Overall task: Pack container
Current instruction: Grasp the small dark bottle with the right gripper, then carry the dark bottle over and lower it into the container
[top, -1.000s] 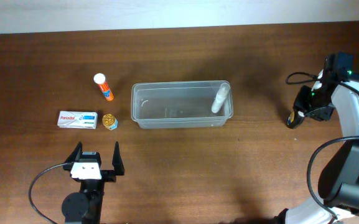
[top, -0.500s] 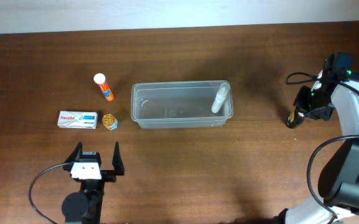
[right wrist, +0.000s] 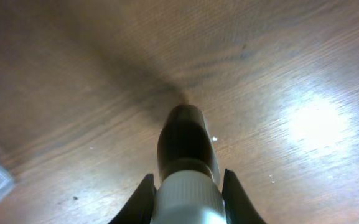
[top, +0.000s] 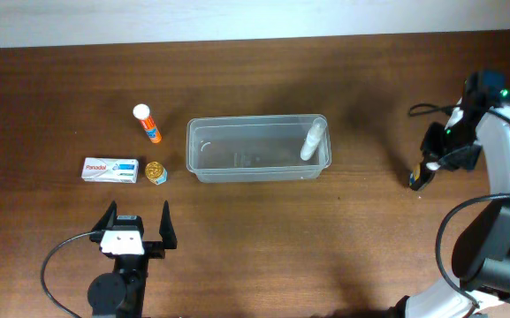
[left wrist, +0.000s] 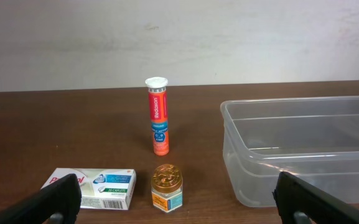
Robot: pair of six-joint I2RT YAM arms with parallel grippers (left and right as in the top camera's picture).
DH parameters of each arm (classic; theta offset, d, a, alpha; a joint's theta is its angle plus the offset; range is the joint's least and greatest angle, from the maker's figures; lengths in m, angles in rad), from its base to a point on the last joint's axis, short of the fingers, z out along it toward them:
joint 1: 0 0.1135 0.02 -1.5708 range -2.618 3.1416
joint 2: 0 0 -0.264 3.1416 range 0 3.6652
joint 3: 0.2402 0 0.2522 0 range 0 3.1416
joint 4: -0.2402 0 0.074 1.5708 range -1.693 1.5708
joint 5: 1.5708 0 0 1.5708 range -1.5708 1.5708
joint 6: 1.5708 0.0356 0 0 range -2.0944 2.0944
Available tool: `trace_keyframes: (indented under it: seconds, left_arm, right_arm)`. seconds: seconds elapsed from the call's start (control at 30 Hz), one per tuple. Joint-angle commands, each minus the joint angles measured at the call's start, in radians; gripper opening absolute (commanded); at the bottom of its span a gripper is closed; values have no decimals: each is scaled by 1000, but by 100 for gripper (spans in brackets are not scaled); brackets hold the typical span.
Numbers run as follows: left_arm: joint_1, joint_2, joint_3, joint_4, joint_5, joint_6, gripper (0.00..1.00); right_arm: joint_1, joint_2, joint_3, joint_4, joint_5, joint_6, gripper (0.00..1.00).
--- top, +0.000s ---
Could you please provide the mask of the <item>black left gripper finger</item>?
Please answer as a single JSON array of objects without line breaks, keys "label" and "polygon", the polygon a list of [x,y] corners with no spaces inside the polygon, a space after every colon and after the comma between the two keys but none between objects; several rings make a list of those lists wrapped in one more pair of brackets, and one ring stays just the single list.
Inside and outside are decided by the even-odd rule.
[{"label": "black left gripper finger", "polygon": [[93,232],[106,231],[110,229],[117,218],[117,203],[112,201],[103,216],[92,228]]},{"label": "black left gripper finger", "polygon": [[163,205],[159,226],[159,235],[161,236],[164,244],[178,243],[178,239],[171,221],[170,206],[168,201],[165,201]]}]

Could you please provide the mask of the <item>dark bottle white cap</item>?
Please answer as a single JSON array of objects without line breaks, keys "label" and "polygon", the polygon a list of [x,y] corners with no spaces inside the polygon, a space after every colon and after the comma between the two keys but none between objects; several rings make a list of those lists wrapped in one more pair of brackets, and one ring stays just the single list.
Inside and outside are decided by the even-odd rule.
[{"label": "dark bottle white cap", "polygon": [[421,191],[435,177],[440,165],[437,162],[418,163],[410,172],[408,186],[414,191]]}]

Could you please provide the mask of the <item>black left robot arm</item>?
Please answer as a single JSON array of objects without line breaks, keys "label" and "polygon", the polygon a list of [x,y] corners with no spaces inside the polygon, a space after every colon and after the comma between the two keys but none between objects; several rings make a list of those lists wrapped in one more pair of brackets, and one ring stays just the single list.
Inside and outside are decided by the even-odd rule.
[{"label": "black left robot arm", "polygon": [[161,238],[147,241],[143,235],[142,219],[118,215],[116,202],[110,204],[92,228],[90,240],[114,261],[113,270],[95,278],[88,287],[88,304],[94,317],[142,316],[148,263],[163,259],[167,250],[178,245],[168,202],[163,205],[160,219]]}]

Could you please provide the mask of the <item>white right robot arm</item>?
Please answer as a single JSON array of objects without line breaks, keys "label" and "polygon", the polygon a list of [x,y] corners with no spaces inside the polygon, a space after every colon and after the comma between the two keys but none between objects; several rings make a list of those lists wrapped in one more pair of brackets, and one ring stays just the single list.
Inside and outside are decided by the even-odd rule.
[{"label": "white right robot arm", "polygon": [[486,308],[510,304],[510,90],[504,75],[474,72],[454,105],[420,103],[408,114],[439,111],[449,119],[425,133],[409,188],[422,190],[440,170],[473,170],[483,156],[490,192],[445,215],[435,242],[440,279],[403,297],[388,309],[389,317],[481,317]]}]

